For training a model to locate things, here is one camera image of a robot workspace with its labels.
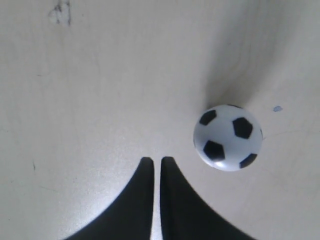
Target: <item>blue speck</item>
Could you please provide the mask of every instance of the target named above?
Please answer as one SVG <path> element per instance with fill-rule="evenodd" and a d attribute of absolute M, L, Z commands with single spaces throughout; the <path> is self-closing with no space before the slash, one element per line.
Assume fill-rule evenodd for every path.
<path fill-rule="evenodd" d="M 273 111 L 274 112 L 280 112 L 280 111 L 282 111 L 283 110 L 283 108 L 281 107 L 281 106 L 275 106 L 274 108 L 273 108 Z"/>

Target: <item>black and white ball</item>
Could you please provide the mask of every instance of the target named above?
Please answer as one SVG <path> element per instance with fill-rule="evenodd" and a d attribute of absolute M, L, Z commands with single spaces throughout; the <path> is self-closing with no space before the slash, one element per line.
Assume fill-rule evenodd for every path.
<path fill-rule="evenodd" d="M 207 110 L 194 128 L 193 142 L 211 167 L 232 172 L 256 159 L 263 141 L 260 124 L 241 107 L 220 105 Z"/>

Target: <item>black pentagon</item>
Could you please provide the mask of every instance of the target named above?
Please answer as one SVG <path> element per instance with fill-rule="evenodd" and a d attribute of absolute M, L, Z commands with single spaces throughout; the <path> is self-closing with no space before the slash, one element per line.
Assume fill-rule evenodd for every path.
<path fill-rule="evenodd" d="M 224 147 L 219 143 L 208 141 L 203 151 L 213 162 L 219 162 L 225 159 Z"/>
<path fill-rule="evenodd" d="M 237 118 L 232 122 L 234 134 L 242 139 L 249 139 L 254 127 L 244 117 Z"/>
<path fill-rule="evenodd" d="M 257 154 L 251 153 L 249 156 L 245 158 L 245 160 L 240 162 L 240 168 L 243 169 L 245 167 L 248 167 L 250 164 L 254 162 L 257 156 Z"/>
<path fill-rule="evenodd" d="M 207 126 L 216 117 L 217 117 L 216 110 L 207 111 L 205 114 L 202 115 L 199 123 Z"/>
<path fill-rule="evenodd" d="M 237 105 L 228 104 L 228 106 L 232 106 L 232 107 L 235 107 L 235 108 L 238 108 L 238 109 L 242 109 L 242 107 L 237 106 Z"/>

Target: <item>soccer ball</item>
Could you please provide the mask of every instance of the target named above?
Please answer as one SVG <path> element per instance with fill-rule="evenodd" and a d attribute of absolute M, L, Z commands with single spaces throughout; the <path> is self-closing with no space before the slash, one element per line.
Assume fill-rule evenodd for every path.
<path fill-rule="evenodd" d="M 235 105 L 207 110 L 194 128 L 193 142 L 211 167 L 233 172 L 256 159 L 262 145 L 260 124 L 248 111 Z"/>

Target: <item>white floor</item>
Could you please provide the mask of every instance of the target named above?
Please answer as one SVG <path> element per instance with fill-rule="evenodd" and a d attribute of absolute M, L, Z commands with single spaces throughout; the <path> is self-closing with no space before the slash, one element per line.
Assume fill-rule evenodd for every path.
<path fill-rule="evenodd" d="M 320 1 L 56 0 L 0 7 L 0 239 L 59 240 L 160 160 L 258 240 L 320 235 Z M 262 151 L 233 173 L 193 147 L 208 107 L 247 108 Z M 282 111 L 274 112 L 275 106 Z"/>

